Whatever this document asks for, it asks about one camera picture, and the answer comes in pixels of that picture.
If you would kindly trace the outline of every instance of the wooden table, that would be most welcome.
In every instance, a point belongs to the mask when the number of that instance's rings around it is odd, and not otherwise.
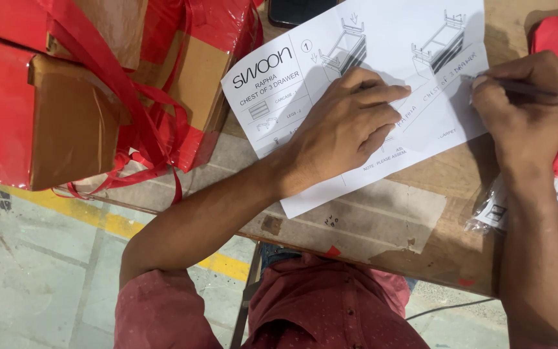
[[[266,41],[286,31],[272,27],[265,9],[260,9]],[[485,0],[490,64],[525,56],[528,31],[547,16],[558,16],[558,0]],[[230,113],[210,163],[180,173],[185,195],[256,159]],[[465,231],[464,225],[498,173],[493,141],[483,135],[292,220],[274,204],[239,235],[317,254],[335,246],[342,253],[340,259],[495,296],[503,237]],[[85,191],[84,183],[77,186],[80,191]],[[173,191],[166,188],[173,187],[174,179],[167,175],[94,197],[156,213],[169,206]]]

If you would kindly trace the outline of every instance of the black cable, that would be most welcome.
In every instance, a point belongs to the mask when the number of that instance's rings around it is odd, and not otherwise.
[[[422,315],[425,315],[425,314],[431,313],[431,312],[444,311],[445,309],[466,307],[466,306],[469,306],[469,305],[475,305],[475,304],[480,304],[480,303],[485,303],[485,302],[490,302],[490,301],[494,301],[494,298],[488,298],[488,299],[483,299],[483,300],[477,301],[477,302],[470,302],[470,303],[464,303],[464,304],[458,304],[458,305],[447,305],[446,307],[440,307],[440,308],[429,310],[427,312],[418,313],[416,315],[413,315],[413,316],[409,317],[408,319],[406,319],[406,321],[413,320],[416,317],[420,317]]]

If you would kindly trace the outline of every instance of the smartphone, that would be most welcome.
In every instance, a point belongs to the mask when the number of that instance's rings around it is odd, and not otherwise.
[[[268,0],[268,21],[294,28],[337,5],[337,0]]]

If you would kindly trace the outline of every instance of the concrete floor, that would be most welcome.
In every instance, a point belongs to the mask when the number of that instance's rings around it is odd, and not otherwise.
[[[0,349],[113,346],[121,253],[152,216],[50,191],[0,191]],[[234,237],[189,269],[206,317],[230,342],[254,242]],[[407,316],[484,297],[419,282]],[[411,325],[432,348],[506,348],[499,301],[431,313]]]

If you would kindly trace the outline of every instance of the pen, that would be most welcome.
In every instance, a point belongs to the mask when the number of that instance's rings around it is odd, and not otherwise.
[[[472,81],[475,80],[477,76],[469,76],[469,78]],[[501,87],[505,89],[505,91],[527,94],[529,96],[548,96],[548,97],[558,99],[558,92],[555,91],[549,91],[544,88],[537,87],[535,85],[520,83],[518,81],[509,80],[509,79],[499,79],[499,78],[493,78],[493,79],[496,80],[496,82],[499,83]]]

